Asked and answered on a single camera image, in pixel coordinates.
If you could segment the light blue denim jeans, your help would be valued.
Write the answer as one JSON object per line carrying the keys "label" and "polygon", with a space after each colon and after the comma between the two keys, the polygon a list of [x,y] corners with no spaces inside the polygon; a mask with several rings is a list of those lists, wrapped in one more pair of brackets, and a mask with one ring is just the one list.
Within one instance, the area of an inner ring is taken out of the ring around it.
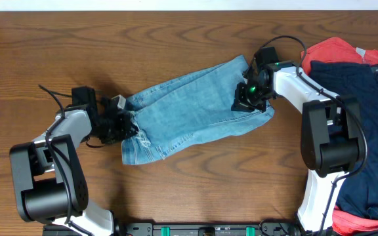
{"label": "light blue denim jeans", "polygon": [[268,104],[251,113],[231,109],[245,81],[244,56],[147,88],[126,99],[137,134],[122,141],[125,165],[164,160],[197,144],[250,132],[274,116]]}

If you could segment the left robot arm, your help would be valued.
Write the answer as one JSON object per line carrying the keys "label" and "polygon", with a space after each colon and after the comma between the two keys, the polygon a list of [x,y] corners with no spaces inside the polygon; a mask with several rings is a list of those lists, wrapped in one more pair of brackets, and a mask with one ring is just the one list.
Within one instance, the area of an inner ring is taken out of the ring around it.
{"label": "left robot arm", "polygon": [[126,235],[111,210],[90,200],[77,149],[98,138],[102,146],[134,136],[126,99],[96,97],[76,87],[72,102],[59,106],[53,124],[31,142],[9,152],[16,208],[25,222],[43,224],[44,235]]}

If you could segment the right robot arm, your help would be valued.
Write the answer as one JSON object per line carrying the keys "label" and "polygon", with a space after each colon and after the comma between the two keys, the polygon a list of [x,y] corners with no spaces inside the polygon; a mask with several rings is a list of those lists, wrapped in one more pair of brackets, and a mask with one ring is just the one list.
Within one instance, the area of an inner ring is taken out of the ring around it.
{"label": "right robot arm", "polygon": [[340,187],[367,157],[357,99],[325,89],[297,63],[279,60],[273,47],[261,47],[242,76],[232,110],[264,111],[269,99],[282,96],[302,115],[301,155],[308,169],[304,198],[296,221],[276,229],[280,235],[327,235]]}

